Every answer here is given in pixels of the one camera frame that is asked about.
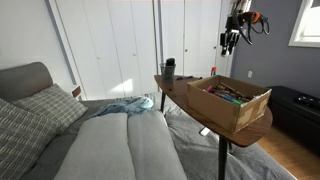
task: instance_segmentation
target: white closet door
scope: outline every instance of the white closet door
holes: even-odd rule
[[[215,66],[221,0],[185,1],[184,73],[210,76]]]
[[[155,29],[152,1],[132,1],[132,15],[143,93],[158,91]]]
[[[142,94],[131,1],[108,1],[125,96]]]
[[[85,9],[79,0],[56,0],[87,99],[106,98]]]
[[[176,75],[184,69],[184,1],[161,1],[163,58],[176,60]]]
[[[120,64],[106,0],[83,0],[107,98],[124,97]]]

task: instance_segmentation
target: upholstered headboard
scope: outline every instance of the upholstered headboard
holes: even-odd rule
[[[9,102],[31,96],[52,84],[51,75],[41,62],[0,70],[0,98]]]

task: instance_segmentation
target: window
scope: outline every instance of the window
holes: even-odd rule
[[[320,0],[303,0],[289,46],[320,47]]]

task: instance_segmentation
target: window frame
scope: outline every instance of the window frame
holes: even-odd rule
[[[304,16],[304,13],[306,12],[306,10],[311,8],[312,3],[313,3],[313,0],[302,0],[299,14],[297,16],[297,19],[290,37],[289,46],[320,48],[320,42],[311,42],[311,41],[300,39],[300,34],[302,33],[304,23],[305,23],[304,19],[306,18]]]

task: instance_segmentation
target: wooden tabletop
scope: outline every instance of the wooden tabletop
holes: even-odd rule
[[[161,75],[155,75],[154,78],[162,91],[187,114],[211,131],[225,137],[228,141],[237,146],[250,146],[262,138],[271,127],[272,114],[270,109],[267,108],[264,116],[238,131],[236,134],[232,134],[188,106],[187,82],[198,80],[198,78],[173,80],[173,83],[163,83]]]

